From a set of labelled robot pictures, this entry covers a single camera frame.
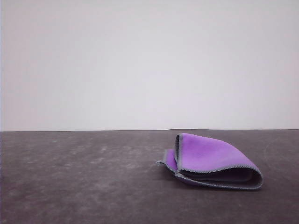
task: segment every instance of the gray stitched edge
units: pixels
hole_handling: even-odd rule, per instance
[[[183,134],[179,134],[179,139],[178,139],[178,162],[177,162],[178,171],[182,168],[182,144],[183,144]]]
[[[261,171],[259,169],[256,169],[255,167],[251,167],[251,166],[248,166],[248,165],[243,165],[243,164],[236,164],[236,165],[233,165],[233,166],[226,166],[226,167],[221,167],[221,168],[218,168],[218,169],[211,169],[211,170],[194,170],[194,169],[186,169],[186,168],[181,168],[181,169],[178,169],[178,172],[180,171],[190,171],[190,172],[193,172],[193,173],[212,173],[212,172],[217,172],[217,171],[221,171],[221,170],[225,170],[225,169],[231,169],[231,168],[250,168],[256,172],[258,172],[261,177],[263,177]]]
[[[175,173],[175,177],[176,178],[182,178],[182,179],[187,180],[189,182],[195,183],[196,185],[207,186],[207,187],[215,187],[215,188],[226,188],[226,189],[257,190],[263,184],[263,179],[261,179],[261,182],[255,187],[251,187],[251,188],[249,188],[249,187],[235,187],[235,186],[218,185],[218,184],[204,183],[204,182],[195,181],[195,180],[187,178],[186,176],[182,175],[181,173]]]

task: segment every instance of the concrete floor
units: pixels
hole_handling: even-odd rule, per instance
[[[224,140],[259,191],[186,185],[155,162],[176,134]],[[2,224],[259,224],[299,220],[299,130],[1,133]]]

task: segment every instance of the white backdrop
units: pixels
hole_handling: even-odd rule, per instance
[[[299,1],[2,0],[1,130],[298,129]]]

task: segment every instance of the purple fabric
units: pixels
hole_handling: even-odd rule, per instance
[[[258,167],[227,142],[179,134],[175,149],[166,150],[163,161],[179,180],[229,189],[259,189],[263,176]]]

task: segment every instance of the purple cloth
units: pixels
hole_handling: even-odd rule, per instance
[[[259,189],[263,176],[258,167],[227,142],[182,133],[175,149],[163,161],[176,178],[191,184],[228,189]]]

